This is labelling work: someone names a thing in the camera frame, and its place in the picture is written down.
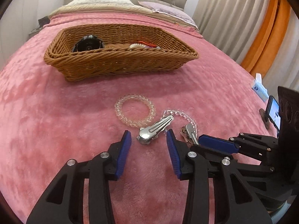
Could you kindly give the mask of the silver hair clip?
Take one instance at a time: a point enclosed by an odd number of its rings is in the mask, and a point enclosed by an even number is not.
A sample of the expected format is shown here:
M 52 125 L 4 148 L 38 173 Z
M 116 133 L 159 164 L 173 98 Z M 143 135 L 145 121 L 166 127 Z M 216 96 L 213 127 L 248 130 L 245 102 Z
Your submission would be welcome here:
M 195 127 L 191 123 L 181 128 L 181 135 L 188 146 L 199 145 Z
M 156 121 L 150 126 L 141 127 L 137 136 L 138 142 L 148 145 L 152 140 L 157 138 L 158 135 L 167 128 L 167 126 L 170 125 L 173 119 L 174 116 L 168 115 L 162 117 L 160 120 Z

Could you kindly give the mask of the clear bead strand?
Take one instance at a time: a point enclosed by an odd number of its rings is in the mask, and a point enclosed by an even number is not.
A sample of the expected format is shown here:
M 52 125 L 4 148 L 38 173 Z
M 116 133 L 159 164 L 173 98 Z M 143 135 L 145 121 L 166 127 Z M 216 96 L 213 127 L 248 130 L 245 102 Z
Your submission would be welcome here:
M 198 127 L 196 121 L 193 118 L 191 118 L 189 115 L 187 115 L 185 112 L 179 110 L 173 110 L 173 109 L 165 109 L 162 112 L 162 117 L 166 117 L 168 115 L 184 118 L 193 126 L 196 136 L 198 135 Z

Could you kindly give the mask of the black smart watch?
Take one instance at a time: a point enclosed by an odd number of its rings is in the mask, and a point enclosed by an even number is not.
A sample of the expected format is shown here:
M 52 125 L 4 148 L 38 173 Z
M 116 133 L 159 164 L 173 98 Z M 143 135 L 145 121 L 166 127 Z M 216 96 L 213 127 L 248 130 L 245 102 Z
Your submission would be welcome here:
M 84 52 L 103 48 L 104 42 L 101 39 L 95 35 L 87 35 L 74 45 L 73 52 Z

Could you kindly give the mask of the smartphone on stand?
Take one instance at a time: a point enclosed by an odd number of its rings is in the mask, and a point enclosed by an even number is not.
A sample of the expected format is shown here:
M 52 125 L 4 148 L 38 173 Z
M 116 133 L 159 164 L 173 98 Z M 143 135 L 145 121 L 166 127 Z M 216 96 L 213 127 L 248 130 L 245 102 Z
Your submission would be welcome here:
M 277 131 L 280 130 L 279 104 L 272 95 L 269 96 L 266 109 L 259 109 L 259 115 L 267 130 L 270 129 L 270 123 L 273 124 Z

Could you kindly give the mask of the white blue packet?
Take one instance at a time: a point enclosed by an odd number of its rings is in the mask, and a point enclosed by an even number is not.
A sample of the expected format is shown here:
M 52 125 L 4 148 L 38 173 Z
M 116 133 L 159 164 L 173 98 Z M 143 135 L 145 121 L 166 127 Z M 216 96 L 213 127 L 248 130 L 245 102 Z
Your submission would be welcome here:
M 269 98 L 268 90 L 263 86 L 262 77 L 260 73 L 256 73 L 255 79 L 251 83 L 251 88 L 260 97 L 263 102 L 266 102 Z

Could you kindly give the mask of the pink plush blanket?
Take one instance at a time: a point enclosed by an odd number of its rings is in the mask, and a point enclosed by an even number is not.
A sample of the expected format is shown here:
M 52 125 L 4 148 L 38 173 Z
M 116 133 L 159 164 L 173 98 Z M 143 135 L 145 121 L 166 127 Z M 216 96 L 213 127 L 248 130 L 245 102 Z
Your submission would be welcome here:
M 98 77 L 70 83 L 44 62 L 59 31 L 93 23 L 161 27 L 192 46 L 199 59 L 171 73 Z M 9 59 L 1 71 L 1 193 L 19 219 L 35 203 L 68 159 L 92 159 L 121 139 L 128 129 L 132 146 L 119 181 L 110 182 L 117 223 L 182 223 L 187 181 L 179 181 L 165 134 L 149 145 L 136 139 L 137 128 L 115 115 L 127 94 L 149 98 L 157 121 L 166 109 L 186 113 L 198 135 L 228 139 L 239 133 L 274 136 L 259 109 L 264 103 L 251 89 L 253 77 L 192 28 L 126 13 L 62 14 L 52 18 Z

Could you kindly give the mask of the orange curtain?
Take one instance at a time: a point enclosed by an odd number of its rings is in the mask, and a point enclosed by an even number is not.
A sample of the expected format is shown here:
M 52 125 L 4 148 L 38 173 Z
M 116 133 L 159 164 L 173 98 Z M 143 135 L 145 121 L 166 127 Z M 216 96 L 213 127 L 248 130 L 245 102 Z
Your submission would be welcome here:
M 264 77 L 279 52 L 290 20 L 291 6 L 287 0 L 269 0 L 258 34 L 241 62 L 252 76 Z

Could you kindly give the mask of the beige curtain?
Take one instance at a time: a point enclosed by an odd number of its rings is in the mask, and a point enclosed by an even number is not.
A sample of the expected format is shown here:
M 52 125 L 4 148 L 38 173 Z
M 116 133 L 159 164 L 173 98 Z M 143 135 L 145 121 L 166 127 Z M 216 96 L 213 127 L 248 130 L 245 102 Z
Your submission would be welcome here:
M 269 0 L 199 0 L 193 19 L 207 41 L 241 65 L 259 32 L 268 3 Z M 279 86 L 298 90 L 298 16 L 292 7 L 282 45 L 262 81 L 271 95 L 277 94 Z

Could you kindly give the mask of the brown wicker basket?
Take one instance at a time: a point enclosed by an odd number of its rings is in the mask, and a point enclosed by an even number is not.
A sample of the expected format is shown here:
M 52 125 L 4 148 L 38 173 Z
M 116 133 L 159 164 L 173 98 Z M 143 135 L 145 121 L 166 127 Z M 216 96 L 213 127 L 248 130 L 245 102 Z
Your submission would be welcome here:
M 84 36 L 104 42 L 98 50 L 73 52 Z M 85 24 L 61 30 L 44 54 L 47 65 L 68 81 L 96 76 L 174 71 L 198 59 L 198 52 L 159 27 L 139 24 Z

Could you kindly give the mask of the lilac pillow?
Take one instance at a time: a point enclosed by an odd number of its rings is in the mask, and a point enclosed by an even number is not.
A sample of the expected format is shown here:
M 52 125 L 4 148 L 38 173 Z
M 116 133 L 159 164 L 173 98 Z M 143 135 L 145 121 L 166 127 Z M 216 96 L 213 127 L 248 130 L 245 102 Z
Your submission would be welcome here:
M 159 3 L 154 3 L 154 2 L 151 2 L 151 1 L 139 1 L 138 3 L 140 5 L 142 5 L 143 7 L 151 9 L 155 13 L 169 15 L 171 17 L 179 19 L 179 20 L 195 27 L 196 29 L 198 29 L 198 27 L 195 24 L 194 20 L 188 14 L 186 14 L 184 11 L 181 11 L 177 8 L 173 8 L 171 6 L 167 6 L 167 5 L 163 5 L 163 4 L 159 4 Z

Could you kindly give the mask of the beige quilt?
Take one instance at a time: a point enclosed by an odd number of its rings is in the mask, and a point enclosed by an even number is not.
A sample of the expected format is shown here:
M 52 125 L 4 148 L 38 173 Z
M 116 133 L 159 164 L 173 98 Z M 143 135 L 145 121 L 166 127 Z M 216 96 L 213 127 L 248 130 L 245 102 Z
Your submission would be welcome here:
M 198 30 L 197 25 L 191 18 L 187 18 L 186 13 L 182 12 L 182 15 L 172 15 L 168 12 L 160 12 L 158 10 L 145 8 L 137 5 L 118 5 L 118 4 L 85 4 L 74 6 L 61 6 L 54 10 L 49 16 L 52 19 L 54 16 L 68 13 L 90 13 L 90 12 L 116 12 L 116 13 L 128 13 L 137 14 L 147 17 L 156 18 L 159 20 L 177 23 L 181 26 L 190 26 Z

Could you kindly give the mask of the bedside table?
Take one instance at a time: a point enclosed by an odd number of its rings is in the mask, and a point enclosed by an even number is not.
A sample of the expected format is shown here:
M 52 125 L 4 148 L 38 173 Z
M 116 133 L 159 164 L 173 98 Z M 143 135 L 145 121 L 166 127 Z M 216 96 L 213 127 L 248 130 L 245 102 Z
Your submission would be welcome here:
M 37 35 L 43 28 L 36 28 L 34 30 L 32 30 L 29 34 L 28 37 L 32 38 L 33 36 Z

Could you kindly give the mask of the black device on nightstand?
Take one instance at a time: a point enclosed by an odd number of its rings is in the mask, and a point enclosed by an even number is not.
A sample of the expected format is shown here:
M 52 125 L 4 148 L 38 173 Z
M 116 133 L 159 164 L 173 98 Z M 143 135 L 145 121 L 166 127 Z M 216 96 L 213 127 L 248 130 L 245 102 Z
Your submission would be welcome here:
M 48 16 L 45 16 L 45 17 L 40 18 L 40 19 L 38 20 L 38 25 L 39 25 L 39 27 L 43 27 L 44 25 L 49 24 L 49 23 L 50 23 L 50 19 L 49 19 Z

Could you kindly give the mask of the white dotted pillow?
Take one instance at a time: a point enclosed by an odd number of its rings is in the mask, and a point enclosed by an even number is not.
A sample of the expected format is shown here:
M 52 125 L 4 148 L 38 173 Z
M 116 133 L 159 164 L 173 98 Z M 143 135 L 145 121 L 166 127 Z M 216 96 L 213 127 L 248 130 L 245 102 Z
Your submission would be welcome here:
M 133 6 L 133 2 L 130 0 L 73 0 L 67 4 L 67 6 L 76 5 L 96 5 L 96 4 L 117 4 L 117 5 L 129 5 Z

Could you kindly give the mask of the white wardrobe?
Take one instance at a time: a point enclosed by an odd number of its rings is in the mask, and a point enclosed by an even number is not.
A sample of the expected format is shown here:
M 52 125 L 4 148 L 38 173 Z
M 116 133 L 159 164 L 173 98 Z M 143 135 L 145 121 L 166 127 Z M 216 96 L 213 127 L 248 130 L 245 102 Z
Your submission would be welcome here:
M 63 0 L 12 0 L 1 17 L 1 68 L 38 28 L 38 20 L 63 5 Z

